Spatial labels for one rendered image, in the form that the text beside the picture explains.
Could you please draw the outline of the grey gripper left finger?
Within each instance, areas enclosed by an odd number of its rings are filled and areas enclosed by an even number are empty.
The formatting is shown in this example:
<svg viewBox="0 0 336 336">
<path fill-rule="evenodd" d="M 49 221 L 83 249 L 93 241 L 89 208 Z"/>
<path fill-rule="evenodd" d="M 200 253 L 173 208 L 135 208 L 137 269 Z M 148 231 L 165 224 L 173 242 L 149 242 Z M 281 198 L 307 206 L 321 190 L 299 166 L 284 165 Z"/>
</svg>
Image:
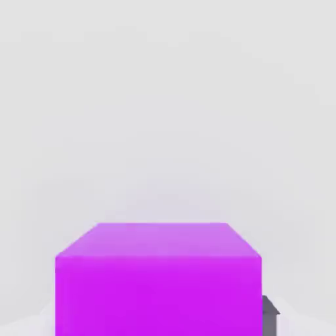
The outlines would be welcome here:
<svg viewBox="0 0 336 336">
<path fill-rule="evenodd" d="M 55 336 L 54 303 L 36 315 L 6 325 L 6 336 Z"/>
</svg>

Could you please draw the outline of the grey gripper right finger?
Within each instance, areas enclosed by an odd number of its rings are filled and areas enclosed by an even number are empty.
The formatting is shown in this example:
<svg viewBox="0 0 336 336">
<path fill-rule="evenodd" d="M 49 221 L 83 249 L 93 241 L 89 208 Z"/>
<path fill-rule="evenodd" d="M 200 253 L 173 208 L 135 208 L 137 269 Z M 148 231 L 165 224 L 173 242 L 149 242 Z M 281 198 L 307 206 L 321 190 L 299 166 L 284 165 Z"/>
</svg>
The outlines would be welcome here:
<svg viewBox="0 0 336 336">
<path fill-rule="evenodd" d="M 262 296 L 262 336 L 324 336 L 324 327 L 299 314 L 282 314 Z"/>
</svg>

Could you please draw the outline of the small magenta cube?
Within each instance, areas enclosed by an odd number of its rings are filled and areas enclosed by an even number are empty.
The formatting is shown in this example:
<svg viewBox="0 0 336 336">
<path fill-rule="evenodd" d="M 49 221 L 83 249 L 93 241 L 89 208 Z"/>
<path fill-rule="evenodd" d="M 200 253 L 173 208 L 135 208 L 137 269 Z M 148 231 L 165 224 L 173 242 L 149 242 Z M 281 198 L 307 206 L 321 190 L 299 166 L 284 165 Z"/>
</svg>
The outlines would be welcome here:
<svg viewBox="0 0 336 336">
<path fill-rule="evenodd" d="M 98 224 L 55 258 L 55 336 L 262 336 L 262 259 L 225 223 Z"/>
</svg>

